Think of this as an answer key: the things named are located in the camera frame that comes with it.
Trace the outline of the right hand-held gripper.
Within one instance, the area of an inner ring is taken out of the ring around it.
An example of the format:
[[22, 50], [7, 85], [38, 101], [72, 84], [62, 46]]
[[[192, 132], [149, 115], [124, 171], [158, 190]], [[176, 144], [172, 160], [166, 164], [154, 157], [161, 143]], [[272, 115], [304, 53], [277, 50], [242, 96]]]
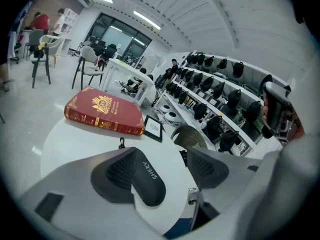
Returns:
[[282, 87], [272, 81], [262, 85], [267, 99], [267, 116], [261, 133], [266, 139], [276, 136], [282, 146], [302, 137], [305, 132], [297, 112], [290, 104], [290, 86]]

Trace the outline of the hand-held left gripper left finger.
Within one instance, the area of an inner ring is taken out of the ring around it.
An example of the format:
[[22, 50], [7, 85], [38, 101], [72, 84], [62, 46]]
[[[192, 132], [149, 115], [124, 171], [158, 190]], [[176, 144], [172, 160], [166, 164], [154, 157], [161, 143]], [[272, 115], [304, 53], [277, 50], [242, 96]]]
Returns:
[[135, 147], [66, 163], [18, 204], [52, 240], [160, 240], [139, 215], [132, 189], [149, 207], [164, 200], [164, 182]]

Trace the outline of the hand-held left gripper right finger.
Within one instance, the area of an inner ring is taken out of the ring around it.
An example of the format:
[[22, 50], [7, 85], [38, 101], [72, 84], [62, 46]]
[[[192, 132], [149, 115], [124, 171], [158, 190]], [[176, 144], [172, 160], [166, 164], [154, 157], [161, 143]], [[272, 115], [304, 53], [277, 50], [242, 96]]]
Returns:
[[189, 147], [187, 168], [198, 187], [188, 201], [195, 204], [191, 231], [217, 221], [239, 200], [261, 161], [200, 147]]

